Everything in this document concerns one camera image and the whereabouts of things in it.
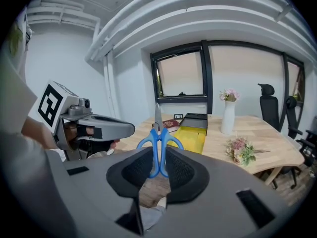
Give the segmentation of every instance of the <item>red book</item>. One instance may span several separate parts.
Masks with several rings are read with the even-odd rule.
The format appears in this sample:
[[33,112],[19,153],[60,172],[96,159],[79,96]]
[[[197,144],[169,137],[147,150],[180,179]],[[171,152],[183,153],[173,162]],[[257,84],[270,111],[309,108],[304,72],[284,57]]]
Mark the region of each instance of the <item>red book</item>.
[[163,121],[163,126],[164,128],[167,128],[168,132],[173,132],[179,129],[179,122],[174,119],[170,119]]

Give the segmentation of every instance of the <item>chair armrest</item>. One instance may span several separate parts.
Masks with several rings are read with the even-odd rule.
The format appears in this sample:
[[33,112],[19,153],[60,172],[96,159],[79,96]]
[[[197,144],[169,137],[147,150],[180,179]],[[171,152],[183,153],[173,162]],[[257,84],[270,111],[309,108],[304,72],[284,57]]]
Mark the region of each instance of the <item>chair armrest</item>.
[[293,132],[296,132],[297,134],[303,135],[303,133],[302,133],[300,130],[295,129],[295,128],[293,128],[293,127],[288,127],[288,130],[291,130],[291,131],[293,131]]
[[310,135],[314,135],[314,136],[317,136],[317,134],[309,129],[306,130],[306,132]]
[[299,142],[299,143],[302,143],[303,146],[308,146],[308,147],[310,147],[312,149],[315,149],[315,147],[316,147],[314,144],[312,144],[312,143],[310,143],[310,142],[308,142],[307,140],[304,140],[304,139],[300,139],[300,140],[296,140],[296,141]]

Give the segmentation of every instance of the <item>table top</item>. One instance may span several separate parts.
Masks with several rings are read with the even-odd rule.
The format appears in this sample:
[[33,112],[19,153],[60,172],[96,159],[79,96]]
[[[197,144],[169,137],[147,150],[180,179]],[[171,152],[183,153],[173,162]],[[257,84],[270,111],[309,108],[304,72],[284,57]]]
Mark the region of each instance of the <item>table top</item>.
[[[173,119],[173,115],[162,114],[163,120]],[[131,137],[124,138],[117,144],[117,150],[135,149],[138,143],[149,135],[154,123],[154,118],[149,118],[141,123]],[[232,158],[225,155],[227,141],[236,136],[247,138],[253,143],[256,150],[266,150],[270,152],[256,153],[256,161],[250,162],[248,166],[240,166],[251,174],[267,169],[281,166],[298,166],[304,162],[302,154],[290,143],[281,133],[275,130],[262,119],[254,116],[242,116],[235,118],[232,135],[225,135],[220,132],[221,117],[208,115],[208,129],[203,148],[203,155],[216,158],[236,165]],[[144,147],[152,146],[150,142]],[[158,152],[160,154],[161,145],[158,142]]]

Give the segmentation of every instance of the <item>hand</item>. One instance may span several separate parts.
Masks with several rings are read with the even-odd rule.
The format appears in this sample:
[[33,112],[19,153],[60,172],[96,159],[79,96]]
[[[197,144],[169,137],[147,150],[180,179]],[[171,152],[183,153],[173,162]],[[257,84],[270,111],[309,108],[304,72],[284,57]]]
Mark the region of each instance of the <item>hand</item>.
[[[88,135],[94,135],[94,128],[93,127],[86,127],[86,132]],[[73,140],[75,137],[77,137],[77,124],[74,122],[68,122],[65,124],[65,135],[68,141]],[[114,140],[114,142],[111,143],[110,149],[116,148],[117,144],[120,142],[120,139]]]

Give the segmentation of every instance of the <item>chair headrest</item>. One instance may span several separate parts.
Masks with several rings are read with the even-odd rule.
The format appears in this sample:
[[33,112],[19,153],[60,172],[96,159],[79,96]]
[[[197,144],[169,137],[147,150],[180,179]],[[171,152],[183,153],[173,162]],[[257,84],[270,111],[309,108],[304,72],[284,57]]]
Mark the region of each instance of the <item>chair headrest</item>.
[[275,93],[274,87],[271,85],[263,85],[263,84],[258,84],[261,86],[261,93],[262,96],[271,96]]
[[296,107],[297,105],[297,101],[293,96],[288,96],[287,100],[286,100],[286,107],[288,109],[292,109],[294,107]]

